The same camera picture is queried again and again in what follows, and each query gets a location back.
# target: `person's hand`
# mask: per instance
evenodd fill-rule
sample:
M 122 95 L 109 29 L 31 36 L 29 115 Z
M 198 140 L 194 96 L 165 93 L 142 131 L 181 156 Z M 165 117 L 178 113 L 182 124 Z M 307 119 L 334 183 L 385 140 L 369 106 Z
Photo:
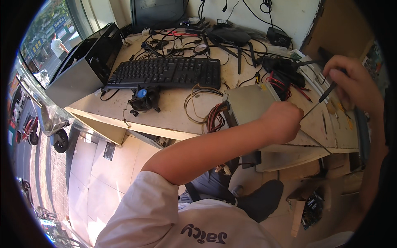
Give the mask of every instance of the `person's hand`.
M 271 144 L 285 144 L 295 139 L 301 125 L 303 110 L 290 102 L 274 102 L 259 118 Z
M 341 72 L 345 68 L 347 75 Z M 333 56 L 325 65 L 323 75 L 330 75 L 337 83 L 336 93 L 340 100 L 354 103 L 371 117 L 383 113 L 383 98 L 364 66 L 354 58 Z

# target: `workbench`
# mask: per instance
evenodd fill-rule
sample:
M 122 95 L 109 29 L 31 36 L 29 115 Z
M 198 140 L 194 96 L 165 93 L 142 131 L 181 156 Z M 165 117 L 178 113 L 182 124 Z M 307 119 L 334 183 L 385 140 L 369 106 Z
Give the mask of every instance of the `workbench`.
M 141 43 L 147 38 L 141 35 L 127 37 L 126 39 L 132 43 L 131 46 L 122 46 L 112 72 L 117 66 L 136 54 L 140 48 Z M 196 40 L 195 37 L 185 38 L 184 43 Z M 257 41 L 251 40 L 254 50 L 264 52 L 265 48 Z M 273 46 L 270 43 L 265 43 L 268 52 L 287 56 L 288 50 L 278 46 Z M 164 47 L 171 48 L 173 42 L 169 42 Z M 176 40 L 176 47 L 181 48 L 181 41 Z M 191 50 L 185 51 L 184 56 L 190 56 L 193 52 Z M 220 59 L 221 64 L 228 60 L 228 53 L 218 47 L 210 48 L 210 57 Z M 198 58 L 205 58 L 205 55 L 197 56 Z M 261 68 L 257 65 L 256 68 L 250 66 L 251 58 L 246 56 L 247 61 L 243 58 L 241 64 L 241 75 L 237 72 L 237 58 L 229 55 L 229 61 L 221 66 L 221 77 L 224 78 L 226 84 L 230 88 L 235 88 L 238 82 L 243 82 L 251 77 Z M 311 60 L 308 56 L 301 59 L 301 61 Z M 316 73 L 320 73 L 320 68 L 316 64 L 309 65 Z M 312 80 L 316 80 L 314 72 L 308 66 L 302 66 L 301 69 Z M 259 71 L 261 77 L 266 73 L 264 69 Z M 255 80 L 244 83 L 241 87 L 252 85 Z M 291 87 L 292 96 L 288 99 L 289 102 L 296 104 L 302 108 L 306 113 L 318 101 L 319 94 L 313 87 L 306 83 L 306 88 L 311 89 L 307 95 L 311 98 L 313 103 L 309 102 L 301 93 L 295 88 Z M 226 86 L 222 84 L 221 91 L 223 92 Z M 108 92 L 103 98 L 108 98 L 113 94 L 114 90 Z M 161 112 L 157 113 L 154 110 L 149 110 L 146 113 L 140 113 L 134 117 L 129 111 L 132 109 L 127 101 L 132 97 L 132 90 L 122 89 L 108 101 L 101 101 L 100 94 L 94 93 L 88 95 L 65 108 L 71 115 L 89 126 L 92 130 L 102 135 L 104 138 L 112 141 L 117 145 L 122 145 L 123 138 L 127 129 L 148 133 L 156 136 L 172 138 L 176 140 L 185 140 L 202 134 L 201 125 L 191 122 L 184 110 L 185 98 L 191 93 L 191 89 L 174 88 L 165 89 L 160 92 L 159 107 Z M 337 102 L 335 92 L 331 92 L 329 98 L 333 98 Z M 199 116 L 205 116 L 209 110 L 217 103 L 222 101 L 222 97 L 213 94 L 200 94 L 194 98 L 196 112 Z M 187 112 L 193 116 L 193 108 L 191 103 L 187 107 Z M 356 121 L 353 111 L 348 112 L 352 118 L 353 130 L 348 126 L 345 115 L 341 110 L 337 110 L 339 119 L 335 115 L 328 114 L 325 103 L 319 104 L 305 119 L 301 122 L 301 129 L 321 143 L 331 153 L 347 153 L 358 152 L 358 138 L 356 130 Z M 299 132 L 297 137 L 285 145 L 271 145 L 261 149 L 262 164 L 256 166 L 257 171 L 274 171 L 277 169 L 287 168 L 309 161 L 322 158 L 328 153 L 318 144 L 316 144 L 309 137 Z

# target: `desk surface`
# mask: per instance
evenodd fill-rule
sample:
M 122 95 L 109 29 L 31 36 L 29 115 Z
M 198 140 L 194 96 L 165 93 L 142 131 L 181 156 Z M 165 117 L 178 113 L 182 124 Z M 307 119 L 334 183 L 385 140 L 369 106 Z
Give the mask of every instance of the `desk surface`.
M 121 62 L 127 61 L 131 57 L 131 55 L 135 54 L 140 49 L 141 43 L 146 38 L 147 36 L 127 37 L 128 40 L 132 41 L 133 45 L 131 45 L 130 47 L 123 46 L 121 48 L 112 71 L 114 71 Z M 191 37 L 185 38 L 183 41 L 184 43 L 187 43 L 195 39 L 197 38 Z M 252 40 L 251 42 L 254 46 L 254 50 L 264 51 L 264 47 L 262 44 L 254 40 Z M 177 40 L 176 45 L 180 46 L 180 43 L 181 42 Z M 195 46 L 195 44 L 189 44 L 187 46 L 193 47 Z M 266 43 L 266 46 L 268 48 L 268 52 L 287 56 L 288 51 L 284 48 L 272 46 L 268 43 Z M 171 47 L 172 42 L 170 42 L 165 48 Z M 184 56 L 189 56 L 191 54 L 192 51 L 188 50 L 185 51 Z M 211 47 L 210 56 L 212 58 L 220 59 L 221 64 L 227 61 L 227 52 L 217 47 Z M 250 61 L 250 58 L 247 57 L 247 60 L 249 63 L 252 63 L 252 61 Z M 316 71 L 316 73 L 320 71 L 317 65 L 312 65 L 312 68 Z M 254 68 L 253 66 L 248 65 L 246 60 L 243 58 L 241 64 L 241 75 L 238 75 L 237 58 L 229 56 L 229 61 L 227 62 L 227 64 L 221 66 L 221 77 L 225 79 L 229 87 L 235 88 L 238 80 L 239 82 L 243 82 L 253 77 L 255 72 L 259 69 L 260 66 Z M 312 80 L 315 79 L 314 73 L 309 68 L 307 68 L 307 66 L 304 66 L 303 70 L 306 71 L 307 75 Z M 264 73 L 266 72 L 264 69 L 262 69 L 260 71 L 261 76 Z M 252 84 L 254 84 L 254 80 L 244 83 L 242 87 Z M 306 87 L 313 90 L 313 88 L 308 83 L 306 84 Z M 224 91 L 225 89 L 226 86 L 222 84 L 221 91 Z M 107 93 L 104 98 L 109 97 L 112 92 L 113 91 Z M 140 113 L 137 117 L 134 117 L 129 112 L 131 110 L 131 106 L 127 105 L 127 101 L 130 100 L 132 97 L 132 91 L 129 89 L 120 90 L 113 98 L 106 102 L 100 100 L 100 95 L 95 96 L 94 94 L 91 94 L 71 104 L 65 109 L 72 114 L 77 114 L 92 120 L 111 124 L 113 126 L 149 133 L 157 136 L 173 138 L 177 140 L 184 140 L 202 134 L 201 126 L 189 121 L 184 111 L 184 101 L 185 98 L 190 94 L 190 92 L 190 89 L 181 88 L 162 90 L 160 92 L 159 101 L 159 107 L 161 109 L 161 112 L 157 113 L 154 110 L 150 110 L 146 113 Z M 291 87 L 291 92 L 292 96 L 288 99 L 288 101 L 302 108 L 305 113 L 314 105 L 314 103 L 319 98 L 319 95 L 315 91 L 308 92 L 307 95 L 314 102 L 310 103 L 293 87 Z M 334 92 L 330 94 L 330 97 L 337 99 Z M 206 114 L 208 114 L 209 110 L 213 106 L 215 106 L 217 103 L 220 103 L 221 101 L 222 98 L 220 96 L 215 96 L 212 94 L 200 94 L 198 97 L 194 98 L 197 114 L 199 116 L 205 116 Z M 190 115 L 194 114 L 191 104 L 188 105 L 187 111 Z M 325 117 L 327 134 L 325 133 L 324 129 L 322 112 L 324 113 Z M 302 130 L 326 147 L 358 148 L 355 119 L 353 118 L 354 129 L 350 130 L 347 121 L 344 119 L 343 113 L 339 111 L 338 115 L 339 120 L 337 121 L 335 116 L 328 115 L 325 103 L 321 103 L 312 113 L 310 113 L 308 117 L 306 117 L 301 122 Z M 311 139 L 309 139 L 300 132 L 298 133 L 297 137 L 288 144 L 296 146 L 318 147 L 315 142 L 313 142 Z

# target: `cooling fan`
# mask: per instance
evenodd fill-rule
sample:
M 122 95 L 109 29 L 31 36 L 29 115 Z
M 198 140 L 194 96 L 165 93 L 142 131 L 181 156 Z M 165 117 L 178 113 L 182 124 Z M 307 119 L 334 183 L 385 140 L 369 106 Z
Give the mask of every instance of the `cooling fan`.
M 138 89 L 134 89 L 133 92 L 134 95 L 132 95 L 132 99 L 128 101 L 128 104 L 132 106 L 130 113 L 135 117 L 138 116 L 139 112 L 144 113 L 150 109 L 160 112 L 158 107 L 160 88 L 158 86 L 148 88 L 138 86 Z

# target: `person's arm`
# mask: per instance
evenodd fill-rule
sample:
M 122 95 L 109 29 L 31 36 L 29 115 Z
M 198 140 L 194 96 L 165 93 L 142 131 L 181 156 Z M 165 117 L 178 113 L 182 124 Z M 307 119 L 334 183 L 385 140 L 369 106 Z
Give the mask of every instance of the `person's arm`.
M 339 68 L 345 68 L 347 75 L 339 71 Z M 380 167 L 388 152 L 383 124 L 384 101 L 375 82 L 356 59 L 335 55 L 325 65 L 323 74 L 329 74 L 337 83 L 339 98 L 351 101 L 370 116 L 370 157 L 364 170 L 359 197 L 336 228 L 335 233 L 355 231 L 370 209 L 378 192 Z
M 66 49 L 65 45 L 63 43 L 59 44 L 59 46 L 65 50 L 65 52 L 69 53 L 69 51 Z
M 174 185 L 190 182 L 232 158 L 271 144 L 293 140 L 303 110 L 290 102 L 275 102 L 258 120 L 183 140 L 153 155 L 142 171 L 152 171 Z

